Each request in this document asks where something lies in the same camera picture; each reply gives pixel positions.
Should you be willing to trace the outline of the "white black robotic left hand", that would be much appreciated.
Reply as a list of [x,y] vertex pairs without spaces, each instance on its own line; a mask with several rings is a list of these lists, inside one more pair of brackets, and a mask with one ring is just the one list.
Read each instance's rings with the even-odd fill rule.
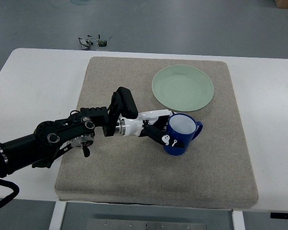
[[119,117],[115,134],[149,137],[163,146],[183,148],[185,145],[182,141],[177,140],[173,134],[166,134],[168,119],[172,115],[172,111],[164,109],[139,113],[136,119]]

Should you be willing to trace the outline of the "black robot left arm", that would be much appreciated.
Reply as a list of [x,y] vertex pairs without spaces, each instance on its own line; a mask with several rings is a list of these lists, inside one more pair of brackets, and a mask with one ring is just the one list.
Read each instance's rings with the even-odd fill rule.
[[109,107],[81,108],[66,119],[40,123],[33,134],[0,143],[0,178],[28,165],[50,168],[65,142],[93,134],[96,127],[113,136],[120,115],[138,116],[131,91],[124,87],[113,93]]

